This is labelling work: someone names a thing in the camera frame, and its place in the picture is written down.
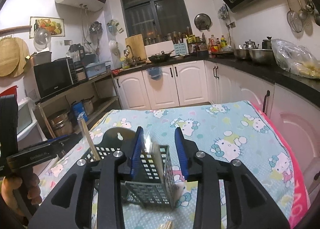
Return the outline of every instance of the round wooden cutting board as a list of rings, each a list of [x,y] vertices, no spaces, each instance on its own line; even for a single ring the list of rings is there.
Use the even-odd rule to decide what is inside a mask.
[[[17,65],[17,67],[14,69],[14,71],[9,75],[10,77],[17,77],[23,73],[23,67],[26,64],[25,57],[30,55],[29,54],[29,48],[26,42],[21,38],[14,38],[15,41],[19,45],[20,49],[20,61]]]
[[[14,38],[0,40],[0,76],[4,77],[14,71],[20,61],[19,45]]]

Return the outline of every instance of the kitchen counter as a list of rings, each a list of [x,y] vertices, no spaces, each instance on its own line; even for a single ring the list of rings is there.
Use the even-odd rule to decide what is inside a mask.
[[[204,57],[196,57],[196,56],[189,56],[185,58],[172,58],[166,62],[153,64],[143,64],[138,67],[133,67],[126,69],[120,72],[118,75],[114,75],[116,78],[117,76],[122,76],[125,74],[134,73],[137,71],[142,71],[147,68],[151,67],[163,67],[172,64],[178,64],[183,62],[190,62],[195,60],[208,60],[216,63],[220,63],[226,66],[234,67],[237,70],[246,72],[253,76],[259,77],[264,79],[270,83],[277,83],[291,91],[295,92],[296,94],[300,95],[301,97],[309,100],[316,106],[320,108],[320,80],[309,79],[301,76],[294,75],[289,73],[283,69],[281,69],[278,65],[274,66],[263,66],[254,64],[252,61],[244,61],[244,60],[237,60],[234,56],[225,56],[225,57],[216,57],[216,58],[209,58],[207,56]]]

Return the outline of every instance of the window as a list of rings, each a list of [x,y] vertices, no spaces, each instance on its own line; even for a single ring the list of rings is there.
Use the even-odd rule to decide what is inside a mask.
[[[128,36],[142,34],[143,39],[168,33],[186,32],[190,26],[183,0],[122,0]]]

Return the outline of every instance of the framed poster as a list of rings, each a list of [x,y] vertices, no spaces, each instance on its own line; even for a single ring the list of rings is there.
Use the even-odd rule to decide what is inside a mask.
[[[45,28],[51,33],[52,37],[65,37],[64,32],[64,20],[60,18],[47,18],[47,17],[30,17],[30,29],[29,38],[32,39],[35,36],[35,31],[38,28]]]

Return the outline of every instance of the human hand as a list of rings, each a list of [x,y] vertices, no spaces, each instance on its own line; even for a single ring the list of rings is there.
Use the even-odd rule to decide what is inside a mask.
[[[31,199],[31,204],[41,204],[42,198],[40,197],[40,188],[38,186],[40,180],[36,174],[33,174],[30,184],[31,188],[28,190],[28,199]],[[5,177],[1,185],[1,195],[5,203],[19,216],[24,217],[23,212],[20,210],[17,200],[13,195],[13,190],[18,189],[22,184],[20,177]]]

